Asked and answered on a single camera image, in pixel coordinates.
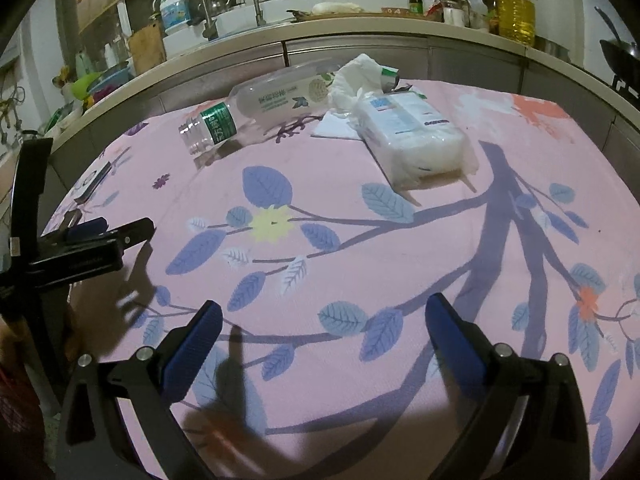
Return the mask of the clear plastic bottle green label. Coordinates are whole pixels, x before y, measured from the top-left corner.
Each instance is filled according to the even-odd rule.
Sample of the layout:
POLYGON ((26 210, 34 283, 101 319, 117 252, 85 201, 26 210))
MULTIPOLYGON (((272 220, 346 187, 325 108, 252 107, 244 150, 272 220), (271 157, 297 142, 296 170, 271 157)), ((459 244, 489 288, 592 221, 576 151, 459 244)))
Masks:
POLYGON ((326 110, 341 66, 335 58, 320 58, 237 84, 228 98, 188 116, 179 126, 180 139, 194 157, 230 140, 262 142, 271 131, 326 110))

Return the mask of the white tissue paper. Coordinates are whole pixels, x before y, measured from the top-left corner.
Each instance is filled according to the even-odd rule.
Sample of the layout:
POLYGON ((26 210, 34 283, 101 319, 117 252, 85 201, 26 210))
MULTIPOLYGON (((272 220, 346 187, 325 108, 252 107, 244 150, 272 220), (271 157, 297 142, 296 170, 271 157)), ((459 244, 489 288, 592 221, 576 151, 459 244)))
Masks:
POLYGON ((342 66, 329 86, 328 110, 311 135, 314 138, 360 141, 354 128, 356 105, 368 96, 392 92, 398 85, 398 69, 378 64, 361 53, 342 66))

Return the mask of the white tissue pack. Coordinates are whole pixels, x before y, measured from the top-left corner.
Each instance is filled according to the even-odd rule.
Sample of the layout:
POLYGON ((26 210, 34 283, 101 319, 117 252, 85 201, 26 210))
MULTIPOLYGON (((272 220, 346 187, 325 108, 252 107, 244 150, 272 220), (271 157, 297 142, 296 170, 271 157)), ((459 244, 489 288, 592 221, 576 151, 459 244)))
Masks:
POLYGON ((469 137, 416 92, 371 94, 355 105, 349 122, 396 190, 478 170, 469 137))

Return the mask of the pink floral tablecloth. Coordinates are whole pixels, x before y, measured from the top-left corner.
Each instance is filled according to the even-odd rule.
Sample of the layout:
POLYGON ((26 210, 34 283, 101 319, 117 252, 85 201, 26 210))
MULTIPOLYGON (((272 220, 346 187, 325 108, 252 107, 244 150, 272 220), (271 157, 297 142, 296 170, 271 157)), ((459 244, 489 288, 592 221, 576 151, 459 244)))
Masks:
POLYGON ((149 244, 76 285, 88 350, 128 358, 206 300, 224 329, 172 410, 223 479, 423 479, 472 411, 434 353, 426 300, 520 356, 570 358, 599 479, 639 423, 639 205, 556 104, 420 83, 480 163, 398 194, 367 147, 276 133, 196 168, 188 110, 119 136, 81 207, 149 244))

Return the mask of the wooden cutting board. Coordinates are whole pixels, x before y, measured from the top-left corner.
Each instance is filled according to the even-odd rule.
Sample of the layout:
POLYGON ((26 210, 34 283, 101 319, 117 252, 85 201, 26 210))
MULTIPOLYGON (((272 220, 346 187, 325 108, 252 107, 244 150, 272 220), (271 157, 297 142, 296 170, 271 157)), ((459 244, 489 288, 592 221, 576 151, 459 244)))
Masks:
POLYGON ((162 29, 158 22, 153 22, 134 32, 128 44, 137 76, 166 61, 162 29))

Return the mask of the blue white detergent jug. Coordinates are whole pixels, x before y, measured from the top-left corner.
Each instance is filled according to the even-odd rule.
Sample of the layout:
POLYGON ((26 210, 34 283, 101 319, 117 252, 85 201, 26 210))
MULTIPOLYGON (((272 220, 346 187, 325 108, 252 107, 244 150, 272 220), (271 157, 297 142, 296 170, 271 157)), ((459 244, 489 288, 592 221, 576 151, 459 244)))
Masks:
POLYGON ((160 19, 166 35, 170 35, 191 19, 190 0, 160 0, 160 19))

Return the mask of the white radish on counter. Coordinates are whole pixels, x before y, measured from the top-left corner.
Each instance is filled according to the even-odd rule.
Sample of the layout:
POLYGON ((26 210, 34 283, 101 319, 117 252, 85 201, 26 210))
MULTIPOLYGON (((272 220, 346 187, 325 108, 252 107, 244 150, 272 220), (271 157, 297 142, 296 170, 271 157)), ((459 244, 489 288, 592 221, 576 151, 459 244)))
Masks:
POLYGON ((311 15, 359 14, 363 12, 363 7, 357 3, 333 1, 316 3, 310 10, 311 15))

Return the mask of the steel pot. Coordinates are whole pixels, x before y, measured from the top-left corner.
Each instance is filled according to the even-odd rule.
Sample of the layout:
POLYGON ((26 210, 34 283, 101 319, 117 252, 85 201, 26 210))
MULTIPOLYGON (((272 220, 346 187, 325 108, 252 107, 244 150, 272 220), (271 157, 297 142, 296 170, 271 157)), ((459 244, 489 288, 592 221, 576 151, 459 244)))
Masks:
POLYGON ((534 48, 547 53, 548 55, 553 56, 554 58, 558 58, 559 60, 569 63, 570 62, 570 50, 566 47, 561 46, 555 41, 550 39, 536 36, 534 42, 534 48))

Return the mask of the black frying pan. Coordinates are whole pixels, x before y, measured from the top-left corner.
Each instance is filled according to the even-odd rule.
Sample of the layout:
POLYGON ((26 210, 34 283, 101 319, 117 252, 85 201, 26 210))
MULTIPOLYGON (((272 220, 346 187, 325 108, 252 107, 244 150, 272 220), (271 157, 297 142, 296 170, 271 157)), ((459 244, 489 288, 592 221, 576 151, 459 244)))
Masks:
POLYGON ((613 21, 602 9, 596 6, 594 10, 613 34, 612 39, 600 41, 605 61, 615 75, 613 87, 617 88, 620 82, 626 90, 639 94, 639 47, 622 39, 613 21))

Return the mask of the white mug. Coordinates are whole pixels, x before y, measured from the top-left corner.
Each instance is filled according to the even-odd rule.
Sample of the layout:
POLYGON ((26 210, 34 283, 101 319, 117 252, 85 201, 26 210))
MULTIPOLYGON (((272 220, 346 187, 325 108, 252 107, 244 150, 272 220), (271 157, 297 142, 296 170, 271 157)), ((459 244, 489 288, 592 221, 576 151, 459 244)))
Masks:
POLYGON ((459 3, 446 1, 442 4, 442 21, 451 26, 465 27, 465 10, 459 3))

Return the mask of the white plastic jug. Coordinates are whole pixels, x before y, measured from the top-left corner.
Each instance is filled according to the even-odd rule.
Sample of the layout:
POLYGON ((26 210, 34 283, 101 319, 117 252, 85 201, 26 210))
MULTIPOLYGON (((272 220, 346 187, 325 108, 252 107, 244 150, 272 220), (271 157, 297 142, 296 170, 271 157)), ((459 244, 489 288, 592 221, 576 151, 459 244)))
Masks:
POLYGON ((469 24, 472 29, 489 32, 488 7, 484 0, 465 0, 469 7, 469 24))

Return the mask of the large yellow oil bottle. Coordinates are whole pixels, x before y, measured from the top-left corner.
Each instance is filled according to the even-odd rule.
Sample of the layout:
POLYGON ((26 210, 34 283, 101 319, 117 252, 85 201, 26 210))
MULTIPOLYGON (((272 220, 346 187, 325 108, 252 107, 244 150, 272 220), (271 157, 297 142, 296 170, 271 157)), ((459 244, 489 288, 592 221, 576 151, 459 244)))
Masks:
POLYGON ((536 10, 532 0, 497 0, 497 14, 501 37, 533 47, 536 10))

